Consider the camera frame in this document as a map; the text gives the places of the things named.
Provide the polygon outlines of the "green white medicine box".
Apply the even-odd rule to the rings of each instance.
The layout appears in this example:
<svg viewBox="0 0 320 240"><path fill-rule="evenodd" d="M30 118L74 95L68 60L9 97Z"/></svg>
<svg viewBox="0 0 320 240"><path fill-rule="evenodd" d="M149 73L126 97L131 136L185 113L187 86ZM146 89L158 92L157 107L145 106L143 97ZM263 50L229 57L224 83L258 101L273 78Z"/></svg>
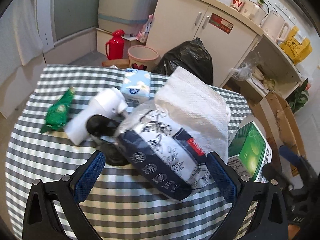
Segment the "green white medicine box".
<svg viewBox="0 0 320 240"><path fill-rule="evenodd" d="M272 149L254 121L250 121L233 133L228 147L228 165L239 176L247 176L259 183L268 180L263 176L262 169L272 161Z"/></svg>

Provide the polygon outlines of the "green medicine sachet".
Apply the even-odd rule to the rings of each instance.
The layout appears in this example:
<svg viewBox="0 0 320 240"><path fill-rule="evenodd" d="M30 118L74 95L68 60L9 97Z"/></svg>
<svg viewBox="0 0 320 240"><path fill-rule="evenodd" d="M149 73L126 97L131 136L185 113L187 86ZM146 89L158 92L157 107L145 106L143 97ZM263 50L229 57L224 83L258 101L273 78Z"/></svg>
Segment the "green medicine sachet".
<svg viewBox="0 0 320 240"><path fill-rule="evenodd" d="M70 87L56 103L49 107L45 123L40 129L41 134L60 131L65 127L74 96L75 89L74 87Z"/></svg>

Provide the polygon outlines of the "blue floral tissue pack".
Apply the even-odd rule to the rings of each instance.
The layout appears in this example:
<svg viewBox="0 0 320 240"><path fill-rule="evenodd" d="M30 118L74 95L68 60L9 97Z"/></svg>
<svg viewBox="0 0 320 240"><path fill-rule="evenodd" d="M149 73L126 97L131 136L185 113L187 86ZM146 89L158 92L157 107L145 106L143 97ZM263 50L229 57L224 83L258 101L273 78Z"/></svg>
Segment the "blue floral tissue pack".
<svg viewBox="0 0 320 240"><path fill-rule="evenodd" d="M165 196L183 200L209 183L203 133L172 120L149 100L138 105L115 133L121 154Z"/></svg>

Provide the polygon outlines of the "white spray bottle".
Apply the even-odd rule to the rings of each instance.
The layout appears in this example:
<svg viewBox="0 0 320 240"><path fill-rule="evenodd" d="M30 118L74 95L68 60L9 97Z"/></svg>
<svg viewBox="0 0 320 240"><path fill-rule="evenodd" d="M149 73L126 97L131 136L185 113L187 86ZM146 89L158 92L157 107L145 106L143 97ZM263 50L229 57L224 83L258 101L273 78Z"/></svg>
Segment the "white spray bottle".
<svg viewBox="0 0 320 240"><path fill-rule="evenodd" d="M102 115L111 119L126 111L127 107L125 98L119 89L107 88L91 98L89 104L71 118L63 129L73 144L80 145L89 136L86 124L90 117Z"/></svg>

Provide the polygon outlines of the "light blue tissue packet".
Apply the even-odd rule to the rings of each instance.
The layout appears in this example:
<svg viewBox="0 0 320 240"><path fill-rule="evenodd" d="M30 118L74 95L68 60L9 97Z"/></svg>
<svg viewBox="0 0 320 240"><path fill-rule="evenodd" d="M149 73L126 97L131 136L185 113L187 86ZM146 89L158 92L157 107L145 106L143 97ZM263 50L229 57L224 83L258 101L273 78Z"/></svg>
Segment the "light blue tissue packet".
<svg viewBox="0 0 320 240"><path fill-rule="evenodd" d="M150 98L150 85L151 74L149 72L127 68L120 91L127 102L143 103Z"/></svg>

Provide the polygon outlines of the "cardboard box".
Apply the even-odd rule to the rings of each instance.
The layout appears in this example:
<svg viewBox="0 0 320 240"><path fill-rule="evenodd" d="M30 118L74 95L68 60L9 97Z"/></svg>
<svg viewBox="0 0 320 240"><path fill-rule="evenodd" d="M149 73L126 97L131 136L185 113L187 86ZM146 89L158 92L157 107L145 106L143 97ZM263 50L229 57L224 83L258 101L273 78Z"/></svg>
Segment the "cardboard box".
<svg viewBox="0 0 320 240"><path fill-rule="evenodd" d="M253 115L262 124L266 140L272 148L272 165L287 177L298 175L298 170L280 156L279 148L287 146L297 156L306 156L305 147L291 107L276 92L270 92L261 100L246 98Z"/></svg>

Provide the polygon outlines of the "green potted plant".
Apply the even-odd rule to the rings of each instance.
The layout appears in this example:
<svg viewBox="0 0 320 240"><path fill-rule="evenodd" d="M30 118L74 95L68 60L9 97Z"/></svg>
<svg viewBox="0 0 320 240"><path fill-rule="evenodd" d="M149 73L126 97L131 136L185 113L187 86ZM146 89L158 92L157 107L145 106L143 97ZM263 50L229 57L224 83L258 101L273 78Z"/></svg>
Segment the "green potted plant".
<svg viewBox="0 0 320 240"><path fill-rule="evenodd" d="M309 100L308 89L309 81L306 79L300 86L298 86L286 99L292 113L299 111Z"/></svg>

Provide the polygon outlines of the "yellow paper bag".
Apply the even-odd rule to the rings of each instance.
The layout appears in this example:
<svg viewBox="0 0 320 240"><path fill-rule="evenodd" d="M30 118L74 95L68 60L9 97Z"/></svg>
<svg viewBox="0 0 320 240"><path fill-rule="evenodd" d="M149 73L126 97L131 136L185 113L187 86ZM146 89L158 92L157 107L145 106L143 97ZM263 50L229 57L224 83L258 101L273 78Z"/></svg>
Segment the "yellow paper bag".
<svg viewBox="0 0 320 240"><path fill-rule="evenodd" d="M297 26L294 26L280 48L289 57L294 65L301 63L313 50L310 40L302 34Z"/></svg>

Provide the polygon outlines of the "white electric kettle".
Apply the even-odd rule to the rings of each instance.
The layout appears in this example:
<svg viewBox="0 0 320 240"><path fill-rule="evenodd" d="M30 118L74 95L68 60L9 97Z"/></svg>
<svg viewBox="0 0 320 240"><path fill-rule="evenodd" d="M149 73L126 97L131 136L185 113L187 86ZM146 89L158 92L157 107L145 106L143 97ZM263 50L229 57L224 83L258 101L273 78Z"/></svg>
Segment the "white electric kettle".
<svg viewBox="0 0 320 240"><path fill-rule="evenodd" d="M290 25L275 11L271 11L261 28L274 42L284 42L291 30Z"/></svg>

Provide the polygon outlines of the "black garbage bag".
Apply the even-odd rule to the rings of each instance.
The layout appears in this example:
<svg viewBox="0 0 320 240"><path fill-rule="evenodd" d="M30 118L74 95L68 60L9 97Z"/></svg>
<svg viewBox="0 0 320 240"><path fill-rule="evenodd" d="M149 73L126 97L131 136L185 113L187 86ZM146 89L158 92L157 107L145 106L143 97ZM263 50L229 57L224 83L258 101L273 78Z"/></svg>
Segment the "black garbage bag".
<svg viewBox="0 0 320 240"><path fill-rule="evenodd" d="M166 52L152 72L170 76L177 67L186 69L208 85L213 84L212 57L198 37Z"/></svg>

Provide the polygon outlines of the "white rice cooker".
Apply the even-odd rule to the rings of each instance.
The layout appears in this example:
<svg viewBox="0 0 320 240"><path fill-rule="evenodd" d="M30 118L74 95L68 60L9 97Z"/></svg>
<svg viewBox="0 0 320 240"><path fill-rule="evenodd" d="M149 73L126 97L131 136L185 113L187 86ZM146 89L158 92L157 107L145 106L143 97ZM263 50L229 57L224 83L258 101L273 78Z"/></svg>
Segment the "white rice cooker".
<svg viewBox="0 0 320 240"><path fill-rule="evenodd" d="M245 3L240 10L240 14L244 15L258 26L261 25L264 17L267 15L263 8L250 0L245 0Z"/></svg>

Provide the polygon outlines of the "pink minnie waste bin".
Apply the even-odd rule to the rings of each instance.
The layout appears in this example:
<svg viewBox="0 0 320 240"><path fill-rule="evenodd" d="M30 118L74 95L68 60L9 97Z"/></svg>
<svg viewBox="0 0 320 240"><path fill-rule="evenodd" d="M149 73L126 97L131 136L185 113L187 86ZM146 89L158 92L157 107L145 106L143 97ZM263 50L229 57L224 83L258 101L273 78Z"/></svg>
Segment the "pink minnie waste bin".
<svg viewBox="0 0 320 240"><path fill-rule="evenodd" d="M151 71L159 57L154 49L147 46L132 46L127 50L130 67L140 70Z"/></svg>

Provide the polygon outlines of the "white red paper cup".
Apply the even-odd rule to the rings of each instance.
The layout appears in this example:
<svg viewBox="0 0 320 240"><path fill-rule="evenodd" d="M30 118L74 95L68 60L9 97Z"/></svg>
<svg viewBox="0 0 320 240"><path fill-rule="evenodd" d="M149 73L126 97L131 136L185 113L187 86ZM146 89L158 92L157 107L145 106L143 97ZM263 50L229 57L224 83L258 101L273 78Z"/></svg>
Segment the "white red paper cup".
<svg viewBox="0 0 320 240"><path fill-rule="evenodd" d="M231 0L230 2L230 7L233 8L234 10L240 12L240 10L242 9L242 7L245 4L245 0Z"/></svg>

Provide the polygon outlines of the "pink bottle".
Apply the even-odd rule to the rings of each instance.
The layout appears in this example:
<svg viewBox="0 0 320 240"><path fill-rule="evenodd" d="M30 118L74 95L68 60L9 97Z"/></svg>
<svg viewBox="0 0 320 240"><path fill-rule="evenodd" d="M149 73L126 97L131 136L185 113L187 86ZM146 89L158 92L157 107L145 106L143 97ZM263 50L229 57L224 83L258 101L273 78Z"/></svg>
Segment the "pink bottle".
<svg viewBox="0 0 320 240"><path fill-rule="evenodd" d="M153 18L154 18L153 14L149 15L147 22L142 26L139 33L137 34L136 38L137 38L137 41L139 41L140 43L143 43L143 44L146 43L151 26L152 26Z"/></svg>

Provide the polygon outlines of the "cream two-door cabinet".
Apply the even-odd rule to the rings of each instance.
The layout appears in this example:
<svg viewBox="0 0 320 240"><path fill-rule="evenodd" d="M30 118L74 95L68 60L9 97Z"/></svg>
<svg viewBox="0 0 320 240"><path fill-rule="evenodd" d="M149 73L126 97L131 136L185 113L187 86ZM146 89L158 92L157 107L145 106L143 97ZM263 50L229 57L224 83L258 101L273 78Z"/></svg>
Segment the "cream two-door cabinet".
<svg viewBox="0 0 320 240"><path fill-rule="evenodd" d="M158 0L146 45L162 57L200 38L213 60L213 85L223 87L262 38L263 30L217 0Z"/></svg>

